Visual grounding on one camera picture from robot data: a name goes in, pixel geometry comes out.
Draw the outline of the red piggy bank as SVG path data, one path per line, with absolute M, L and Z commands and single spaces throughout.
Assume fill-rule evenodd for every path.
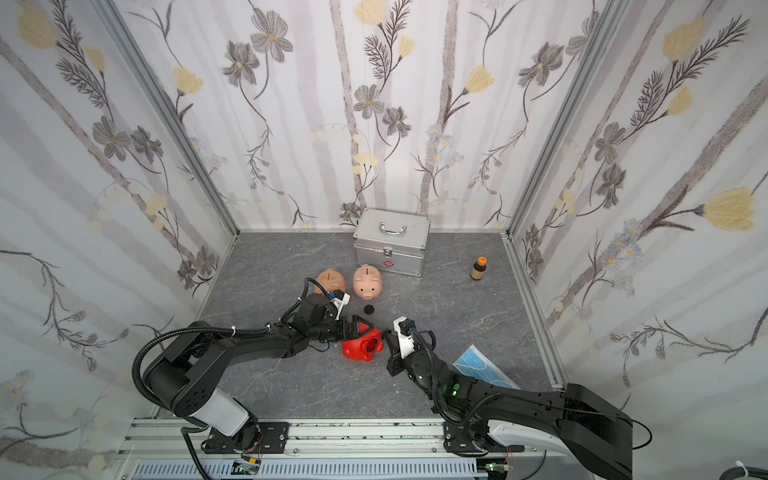
M 370 362 L 383 348 L 381 331 L 375 326 L 367 325 L 359 325 L 356 337 L 342 343 L 345 358 L 362 362 Z

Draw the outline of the pink piggy bank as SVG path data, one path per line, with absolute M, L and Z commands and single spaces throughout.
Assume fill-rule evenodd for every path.
M 347 290 L 347 282 L 344 275 L 334 269 L 324 270 L 316 277 L 315 281 L 319 284 L 319 287 L 315 287 L 316 293 L 321 293 L 321 288 L 327 293 Z
M 353 275 L 353 291 L 364 300 L 373 300 L 382 293 L 381 272 L 374 266 L 361 265 Z

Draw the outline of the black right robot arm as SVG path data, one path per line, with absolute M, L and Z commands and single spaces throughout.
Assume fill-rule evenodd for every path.
M 462 428 L 481 450 L 501 442 L 491 437 L 492 421 L 538 430 L 559 439 L 576 460 L 604 479 L 633 477 L 633 427 L 638 423 L 587 387 L 569 383 L 563 390 L 536 392 L 492 385 L 464 375 L 438 358 L 422 333 L 387 329 L 387 369 L 405 372 L 432 401 L 432 411 Z

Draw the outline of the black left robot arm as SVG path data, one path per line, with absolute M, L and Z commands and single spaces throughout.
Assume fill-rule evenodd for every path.
M 131 375 L 137 391 L 186 421 L 181 436 L 201 478 L 209 476 L 198 454 L 238 454 L 258 463 L 263 454 L 285 451 L 290 425 L 260 423 L 219 382 L 232 365 L 285 359 L 319 344 L 339 342 L 354 358 L 369 361 L 383 348 L 380 331 L 358 315 L 346 316 L 349 294 L 329 291 L 307 278 L 297 300 L 261 328 L 214 327 L 196 321 L 163 333 L 140 348 Z

